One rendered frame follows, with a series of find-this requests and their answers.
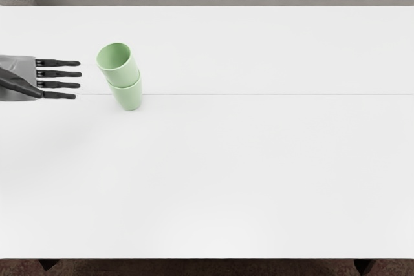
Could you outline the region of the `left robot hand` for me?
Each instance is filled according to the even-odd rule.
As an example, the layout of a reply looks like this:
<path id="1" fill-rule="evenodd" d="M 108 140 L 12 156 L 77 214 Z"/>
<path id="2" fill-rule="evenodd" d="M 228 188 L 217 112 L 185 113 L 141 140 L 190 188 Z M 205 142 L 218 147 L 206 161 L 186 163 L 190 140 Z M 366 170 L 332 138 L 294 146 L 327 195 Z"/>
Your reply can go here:
<path id="1" fill-rule="evenodd" d="M 81 72 L 62 71 L 58 67 L 78 67 L 79 61 L 37 59 L 33 56 L 0 55 L 0 101 L 75 99 L 74 94 L 57 89 L 79 89 L 79 83 L 56 78 L 80 78 Z"/>

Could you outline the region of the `light green cup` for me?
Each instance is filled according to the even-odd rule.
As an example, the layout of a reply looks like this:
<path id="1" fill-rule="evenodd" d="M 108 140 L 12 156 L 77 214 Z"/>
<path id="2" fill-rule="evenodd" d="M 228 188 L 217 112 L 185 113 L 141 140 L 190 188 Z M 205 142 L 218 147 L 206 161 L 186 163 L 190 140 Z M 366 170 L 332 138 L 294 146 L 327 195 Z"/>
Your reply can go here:
<path id="1" fill-rule="evenodd" d="M 115 100 L 125 111 L 133 111 L 141 106 L 143 97 L 141 77 L 128 87 L 116 87 L 109 81 L 107 84 Z"/>
<path id="2" fill-rule="evenodd" d="M 96 57 L 96 63 L 107 81 L 115 87 L 130 87 L 140 78 L 131 49 L 124 43 L 104 46 Z"/>

